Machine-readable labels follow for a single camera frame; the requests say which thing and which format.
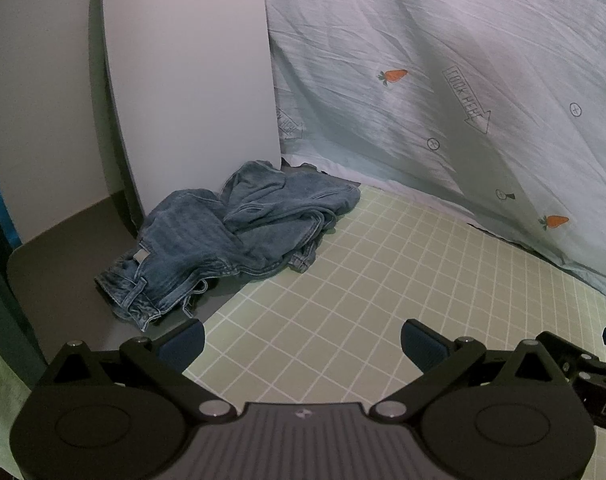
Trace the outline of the blue denim jeans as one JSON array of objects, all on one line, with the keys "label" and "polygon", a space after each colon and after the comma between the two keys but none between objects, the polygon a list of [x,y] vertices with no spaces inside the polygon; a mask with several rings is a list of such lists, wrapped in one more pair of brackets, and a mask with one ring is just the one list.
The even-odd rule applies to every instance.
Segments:
[{"label": "blue denim jeans", "polygon": [[304,273],[323,236],[361,199],[359,188],[315,170],[247,162],[221,192],[169,194],[144,220],[134,248],[95,278],[118,318],[140,330],[193,305],[222,278]]}]

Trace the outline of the green grid cutting mat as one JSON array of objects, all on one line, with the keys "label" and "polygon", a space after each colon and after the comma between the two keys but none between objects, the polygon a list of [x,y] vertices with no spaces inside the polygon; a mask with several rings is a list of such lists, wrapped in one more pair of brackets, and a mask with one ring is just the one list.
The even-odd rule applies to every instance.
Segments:
[{"label": "green grid cutting mat", "polygon": [[370,405],[419,372],[408,318],[511,349],[549,330],[606,361],[606,297],[525,250],[405,197],[363,188],[304,273],[243,286],[204,320],[187,370],[235,406]]}]

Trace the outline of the light carrot print sheet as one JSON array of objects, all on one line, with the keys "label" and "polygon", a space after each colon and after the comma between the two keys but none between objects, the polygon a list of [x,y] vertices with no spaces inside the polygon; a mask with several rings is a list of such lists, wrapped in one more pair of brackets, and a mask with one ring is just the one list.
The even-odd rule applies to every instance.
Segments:
[{"label": "light carrot print sheet", "polygon": [[281,142],[606,295],[606,0],[265,0]]}]

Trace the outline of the white rounded board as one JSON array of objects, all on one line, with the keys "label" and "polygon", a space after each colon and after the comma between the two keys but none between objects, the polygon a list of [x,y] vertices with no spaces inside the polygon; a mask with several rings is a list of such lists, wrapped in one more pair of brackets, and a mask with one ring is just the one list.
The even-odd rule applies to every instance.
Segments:
[{"label": "white rounded board", "polygon": [[265,0],[102,0],[114,111],[145,214],[218,191],[245,162],[279,166]]}]

